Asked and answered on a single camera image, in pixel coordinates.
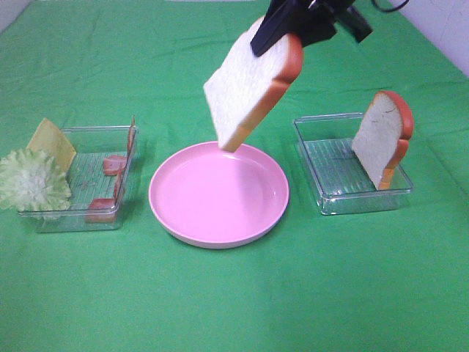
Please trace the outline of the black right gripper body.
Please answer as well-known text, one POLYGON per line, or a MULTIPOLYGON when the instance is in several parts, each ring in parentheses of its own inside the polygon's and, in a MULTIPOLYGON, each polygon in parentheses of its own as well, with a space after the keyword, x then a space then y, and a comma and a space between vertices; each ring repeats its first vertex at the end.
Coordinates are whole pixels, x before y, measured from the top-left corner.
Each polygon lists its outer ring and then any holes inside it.
POLYGON ((339 14, 354 1, 272 1, 270 13, 280 6, 295 9, 295 32, 303 47, 329 40, 336 34, 339 14))

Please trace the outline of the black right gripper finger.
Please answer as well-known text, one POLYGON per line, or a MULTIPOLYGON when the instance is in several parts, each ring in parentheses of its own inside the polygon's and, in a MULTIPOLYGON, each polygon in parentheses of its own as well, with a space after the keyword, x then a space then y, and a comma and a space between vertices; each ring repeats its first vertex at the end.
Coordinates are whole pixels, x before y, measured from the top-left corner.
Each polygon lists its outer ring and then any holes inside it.
POLYGON ((267 14, 251 40, 253 54, 262 56, 286 34, 298 35, 294 15, 293 6, 280 6, 267 14))
POLYGON ((361 43, 373 32, 372 27, 354 6, 349 6, 339 14, 339 23, 357 43, 361 43))

